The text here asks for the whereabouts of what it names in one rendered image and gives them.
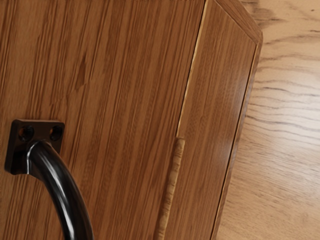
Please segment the brown wooden drawer cabinet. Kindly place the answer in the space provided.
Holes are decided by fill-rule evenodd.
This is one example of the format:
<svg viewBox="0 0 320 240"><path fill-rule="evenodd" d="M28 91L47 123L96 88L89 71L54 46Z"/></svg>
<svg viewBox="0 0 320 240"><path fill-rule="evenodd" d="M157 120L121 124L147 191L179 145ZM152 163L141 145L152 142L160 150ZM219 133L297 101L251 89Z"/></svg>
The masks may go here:
<svg viewBox="0 0 320 240"><path fill-rule="evenodd" d="M215 240L263 34L240 0L0 0L0 240L63 240L27 154L94 240Z"/></svg>

